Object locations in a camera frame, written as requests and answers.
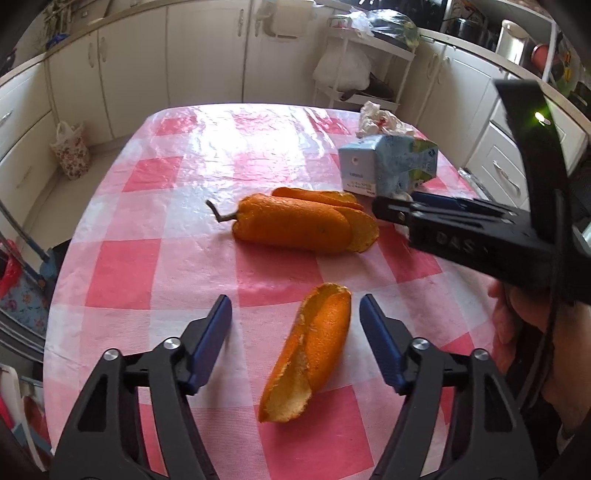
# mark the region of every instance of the red and white tablecloth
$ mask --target red and white tablecloth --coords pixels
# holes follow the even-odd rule
[[[359,323],[365,293],[439,347],[491,347],[489,280],[410,250],[390,224],[363,254],[322,256],[236,242],[205,205],[231,212],[278,186],[340,190],[337,148],[354,139],[357,120],[282,105],[175,108],[146,120],[88,205],[51,305],[44,385],[54,446],[104,350],[150,350],[204,317],[221,293],[232,300],[232,328],[211,380],[189,402],[223,480],[369,478],[403,399],[384,384]],[[470,196],[441,154],[426,190]],[[342,360],[302,417],[260,424],[261,391],[298,304],[323,282],[353,292]],[[427,469],[440,458],[450,399],[445,392]],[[147,389],[140,401],[151,466],[163,472]]]

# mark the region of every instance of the tablecloth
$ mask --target tablecloth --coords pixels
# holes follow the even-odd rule
[[[232,327],[211,380],[189,403],[222,480],[369,478],[403,398],[384,384],[359,323],[365,293],[441,348],[490,348],[489,280],[410,250],[391,224],[380,223],[363,254],[322,256],[236,242],[205,205],[212,199],[231,212],[277,186],[340,190],[337,149],[354,139],[357,120],[354,112],[241,104],[168,109],[145,121],[90,201],[51,305],[44,385],[54,446],[104,350],[152,349],[204,317],[221,293],[232,301]],[[425,189],[471,195],[441,154]],[[298,304],[323,282],[353,293],[342,360],[299,419],[260,424],[258,401]],[[440,459],[452,395],[443,394],[426,470]],[[139,397],[151,466],[164,472],[149,391]]]

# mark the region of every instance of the white label on box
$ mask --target white label on box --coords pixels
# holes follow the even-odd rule
[[[359,180],[343,180],[343,189],[368,197],[375,197],[375,183]]]

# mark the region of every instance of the floral bag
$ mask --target floral bag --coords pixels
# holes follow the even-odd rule
[[[13,249],[16,245],[7,240]],[[45,337],[49,304],[42,290],[22,271],[21,264],[10,255],[6,271],[0,278],[0,309],[18,323]]]
[[[84,144],[84,124],[72,129],[66,122],[57,124],[56,143],[51,149],[60,161],[61,169],[70,180],[79,179],[90,168],[90,153]]]

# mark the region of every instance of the tile floor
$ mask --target tile floor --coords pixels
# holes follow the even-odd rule
[[[33,240],[43,250],[72,238],[88,202],[119,152],[120,149],[110,150],[93,156],[90,170],[81,179],[60,178],[29,230]],[[38,270],[41,260],[28,245],[25,245],[22,254]]]

